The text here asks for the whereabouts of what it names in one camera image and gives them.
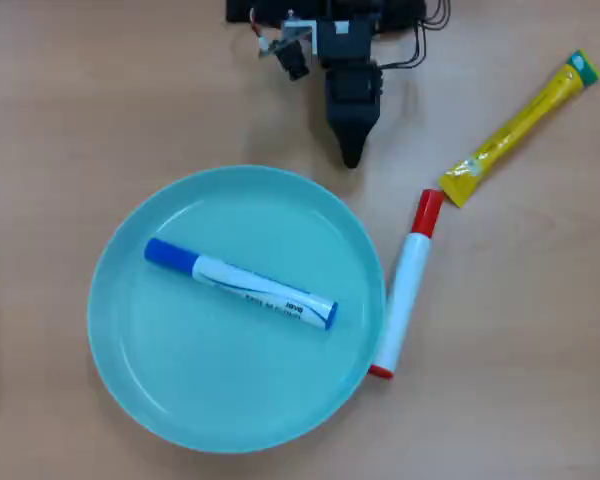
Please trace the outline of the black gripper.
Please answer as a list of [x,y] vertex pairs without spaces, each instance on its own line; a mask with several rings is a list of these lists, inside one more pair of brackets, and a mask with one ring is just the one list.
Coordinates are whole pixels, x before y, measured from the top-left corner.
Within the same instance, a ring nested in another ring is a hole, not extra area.
[[358,120],[329,121],[348,169],[356,169],[362,160],[366,141],[380,115],[382,87],[382,71],[375,63],[334,67],[326,73],[327,118]]

